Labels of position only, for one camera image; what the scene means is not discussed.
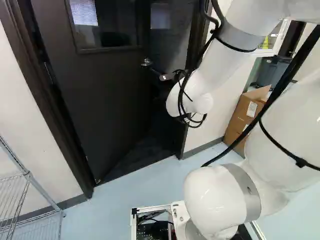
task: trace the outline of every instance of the light blue floor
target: light blue floor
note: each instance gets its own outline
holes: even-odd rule
[[[62,240],[130,240],[130,213],[135,207],[183,200],[186,175],[221,153],[220,143],[186,160],[169,157],[95,188],[93,198],[66,210]],[[214,164],[242,160],[231,152]]]
[[[158,163],[95,188],[93,198],[66,210],[62,240],[130,240],[130,214],[135,207],[170,204],[183,200],[186,175],[221,153],[215,145],[186,160],[169,157]],[[235,163],[242,158],[230,152],[212,165]],[[282,211],[257,220],[267,240],[320,239],[320,183],[296,196]],[[246,224],[253,240],[253,230]]]

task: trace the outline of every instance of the black cable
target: black cable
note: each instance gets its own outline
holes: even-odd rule
[[[218,29],[218,27],[219,27],[219,21],[218,21],[216,18],[214,18],[214,17],[212,17],[212,16],[210,16],[210,15],[208,14],[208,12],[207,12],[207,10],[206,10],[206,0],[200,0],[200,1],[199,1],[199,8],[200,8],[199,11],[201,12],[202,16],[203,16],[206,20],[214,23],[215,29]]]
[[[302,47],[299,49],[287,69],[285,70],[284,74],[282,75],[281,79],[279,80],[278,84],[275,86],[272,94],[270,95],[268,101],[265,103],[262,110],[258,113],[255,119],[249,124],[249,126],[241,133],[241,135],[222,153],[218,156],[214,157],[210,161],[207,161],[202,165],[202,167],[207,167],[211,163],[215,162],[216,160],[224,157],[228,154],[235,146],[237,146],[255,127],[257,122],[261,119],[261,117],[265,114],[265,112],[269,109],[269,107],[274,103],[274,101],[281,95],[281,93],[286,89],[288,84],[291,82],[293,77],[296,75],[306,58],[308,57],[309,53],[317,43],[318,39],[320,38],[320,25],[317,25],[309,37],[305,40]]]
[[[145,219],[145,221],[149,221],[149,220],[154,221],[154,223],[153,223],[153,224],[157,224],[157,223],[158,223],[158,224],[171,224],[171,225],[173,225],[173,226],[174,226],[174,223],[173,223],[173,222],[171,222],[171,221],[156,220],[156,219],[153,219],[153,218]]]
[[[193,102],[193,100],[188,96],[188,94],[185,92],[185,87],[187,85],[187,82],[192,74],[192,72],[198,67],[199,65],[199,62],[201,61],[203,55],[205,54],[205,52],[207,51],[210,43],[218,36],[219,34],[219,31],[224,23],[224,16],[222,14],[222,11],[219,7],[219,4],[216,0],[211,0],[211,3],[212,3],[212,6],[213,6],[213,9],[215,10],[215,12],[217,13],[220,21],[221,21],[221,25],[219,26],[219,21],[214,18],[214,17],[211,17],[208,15],[207,11],[206,11],[206,0],[200,0],[199,1],[199,7],[200,7],[200,11],[202,13],[202,15],[209,21],[213,22],[215,24],[215,29],[210,37],[210,39],[207,41],[207,43],[203,46],[203,48],[199,51],[198,53],[198,56],[197,58],[195,59],[194,62],[192,62],[191,64],[191,68],[189,71],[187,70],[182,70],[182,69],[178,69],[176,71],[174,71],[174,73],[176,73],[176,76],[175,78],[177,79],[178,81],[178,84],[179,84],[179,87],[180,87],[180,90],[179,90],[179,93],[178,93],[178,111],[179,111],[179,116],[180,117],[183,117],[185,116],[181,121],[182,123],[186,124],[188,127],[190,128],[199,128],[203,123],[204,121],[206,120],[207,118],[207,114],[204,114],[202,116],[202,119],[201,120],[193,120],[192,118],[194,117],[194,115],[190,116],[185,107],[184,107],[184,104],[183,104],[183,96],[185,95],[191,102]],[[182,80],[182,83],[180,83],[180,80],[179,78],[181,77],[181,75],[184,76],[183,80]]]
[[[224,24],[225,24],[225,16],[221,11],[221,8],[219,6],[218,0],[211,0],[211,4],[212,4],[212,7],[213,7],[213,10],[215,11],[216,15],[218,16],[218,18],[221,21],[220,28],[222,28],[224,26]]]
[[[262,130],[262,132],[264,133],[264,135],[277,147],[279,148],[282,152],[284,152],[285,154],[287,154],[289,157],[291,157],[292,159],[295,160],[296,165],[299,168],[303,168],[303,167],[309,167],[313,170],[317,170],[320,171],[320,167],[317,167],[315,165],[312,165],[310,163],[308,163],[305,159],[293,154],[292,152],[290,152],[288,149],[286,149],[285,147],[283,147],[279,142],[277,142],[269,133],[268,131],[265,129],[261,119],[259,119],[259,125],[260,128]]]

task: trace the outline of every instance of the window blinds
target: window blinds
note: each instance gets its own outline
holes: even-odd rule
[[[69,0],[75,25],[98,26],[95,0]]]

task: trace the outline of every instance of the circuit board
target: circuit board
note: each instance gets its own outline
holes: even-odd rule
[[[169,240],[167,223],[146,223],[137,226],[137,240]],[[171,239],[177,240],[176,235],[171,232]]]

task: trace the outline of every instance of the label on box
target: label on box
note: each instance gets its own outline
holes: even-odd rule
[[[249,126],[249,124],[246,124],[245,126],[244,126],[244,129],[242,130],[242,132],[244,131],[244,130],[246,130],[246,128]]]
[[[256,115],[257,107],[258,107],[258,104],[256,104],[253,101],[250,101],[248,110],[246,111],[246,115],[248,117],[254,118]]]

